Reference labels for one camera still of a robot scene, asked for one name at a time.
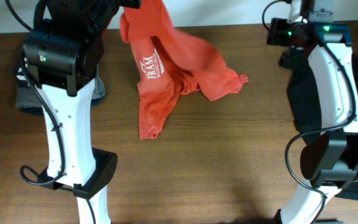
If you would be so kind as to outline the red soccer t-shirt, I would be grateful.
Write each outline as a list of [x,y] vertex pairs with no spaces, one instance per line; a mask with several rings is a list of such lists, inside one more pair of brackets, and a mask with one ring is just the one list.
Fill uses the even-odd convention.
[[131,47],[140,75],[140,139],[159,136],[181,96],[200,91],[216,101],[238,94],[249,81],[227,66],[216,47],[174,27],[161,0],[125,8],[120,33]]

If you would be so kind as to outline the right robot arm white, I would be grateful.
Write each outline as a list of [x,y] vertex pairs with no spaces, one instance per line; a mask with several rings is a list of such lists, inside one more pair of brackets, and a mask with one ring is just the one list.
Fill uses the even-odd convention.
[[358,192],[358,66],[350,29],[333,21],[331,1],[291,0],[290,6],[286,19],[265,28],[269,45],[286,48],[279,64],[293,72],[287,97],[306,145],[298,188],[275,221],[319,223],[331,198]]

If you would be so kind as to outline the black t-shirt unfolded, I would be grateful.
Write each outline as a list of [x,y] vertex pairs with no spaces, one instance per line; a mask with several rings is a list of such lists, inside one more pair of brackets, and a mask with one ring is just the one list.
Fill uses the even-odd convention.
[[[306,52],[290,48],[282,53],[278,64],[292,71],[287,86],[287,97],[296,129],[301,134],[316,131],[321,127],[321,108],[316,81]],[[358,92],[358,56],[356,54],[352,55],[352,71]],[[352,183],[336,197],[358,201],[358,182]]]

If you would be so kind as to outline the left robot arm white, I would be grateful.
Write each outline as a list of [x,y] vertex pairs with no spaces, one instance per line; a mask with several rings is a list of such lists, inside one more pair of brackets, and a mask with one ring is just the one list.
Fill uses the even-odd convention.
[[111,222],[107,192],[117,155],[91,145],[90,127],[102,35],[120,7],[140,5],[140,0],[39,1],[22,44],[19,64],[42,106],[49,150],[48,166],[32,184],[71,192],[81,223]]

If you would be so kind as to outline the folded grey t-shirt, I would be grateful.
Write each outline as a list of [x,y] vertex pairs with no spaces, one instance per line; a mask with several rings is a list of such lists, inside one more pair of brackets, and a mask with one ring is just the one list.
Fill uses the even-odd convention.
[[[95,88],[92,94],[92,99],[101,98],[106,95],[106,89],[104,83],[99,76],[99,66],[96,67],[96,83]],[[30,107],[40,107],[41,104],[34,95],[32,91],[28,90],[20,90],[17,87],[17,94],[16,94],[16,108],[30,108]]]

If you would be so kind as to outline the folded navy t-shirt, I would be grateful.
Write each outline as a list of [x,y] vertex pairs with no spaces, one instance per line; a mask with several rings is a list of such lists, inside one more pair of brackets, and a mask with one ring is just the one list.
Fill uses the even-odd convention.
[[[101,98],[95,98],[91,100],[91,106],[99,106],[100,103],[104,100],[104,96]],[[35,116],[43,116],[43,109],[40,107],[30,107],[30,108],[21,108],[23,113],[35,115]]]

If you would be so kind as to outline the folded black Nike t-shirt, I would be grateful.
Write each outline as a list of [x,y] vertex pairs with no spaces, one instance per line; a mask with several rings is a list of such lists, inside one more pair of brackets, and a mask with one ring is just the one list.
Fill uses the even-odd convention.
[[20,90],[28,90],[28,91],[32,90],[30,85],[27,82],[26,77],[23,74],[22,67],[21,67],[21,64],[20,64],[20,60],[18,60],[16,62],[16,64],[15,64],[14,77],[15,77],[15,81],[16,81],[16,85],[17,85],[18,89],[20,89]]

